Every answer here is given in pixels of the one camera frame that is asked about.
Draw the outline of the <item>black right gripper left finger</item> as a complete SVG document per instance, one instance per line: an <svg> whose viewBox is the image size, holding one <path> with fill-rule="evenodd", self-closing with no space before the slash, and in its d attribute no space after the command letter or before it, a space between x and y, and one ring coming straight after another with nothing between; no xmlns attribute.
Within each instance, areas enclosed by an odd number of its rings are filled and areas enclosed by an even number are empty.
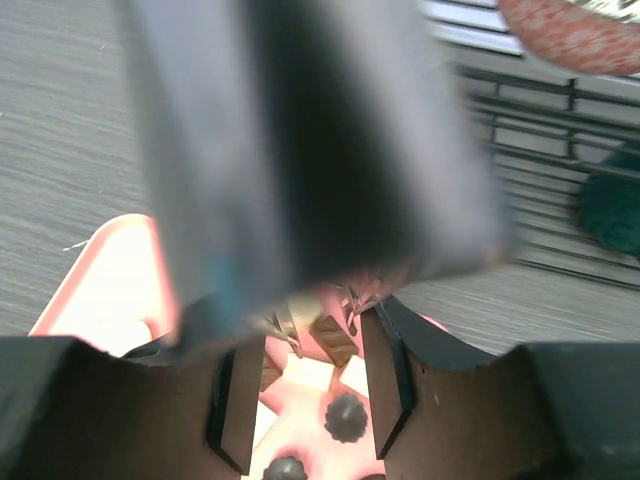
<svg viewBox="0 0 640 480"><path fill-rule="evenodd" d="M73 337L1 341L5 479L238 479L249 472L264 342L182 365Z"/></svg>

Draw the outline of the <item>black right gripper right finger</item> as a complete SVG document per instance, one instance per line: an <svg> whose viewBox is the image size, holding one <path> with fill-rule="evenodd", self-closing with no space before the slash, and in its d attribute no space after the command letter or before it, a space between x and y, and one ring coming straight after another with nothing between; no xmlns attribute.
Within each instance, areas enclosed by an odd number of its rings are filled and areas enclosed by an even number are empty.
<svg viewBox="0 0 640 480"><path fill-rule="evenodd" d="M639 347L535 342L494 356L396 298L361 317L390 479L635 479Z"/></svg>

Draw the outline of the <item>stainless steel tongs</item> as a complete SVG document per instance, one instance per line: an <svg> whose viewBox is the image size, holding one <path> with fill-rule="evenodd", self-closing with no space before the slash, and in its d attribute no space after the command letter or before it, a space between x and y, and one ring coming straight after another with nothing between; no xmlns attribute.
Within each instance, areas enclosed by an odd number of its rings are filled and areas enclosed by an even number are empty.
<svg viewBox="0 0 640 480"><path fill-rule="evenodd" d="M386 295L509 257L455 78L413 1L119 1L178 343L325 283Z"/></svg>

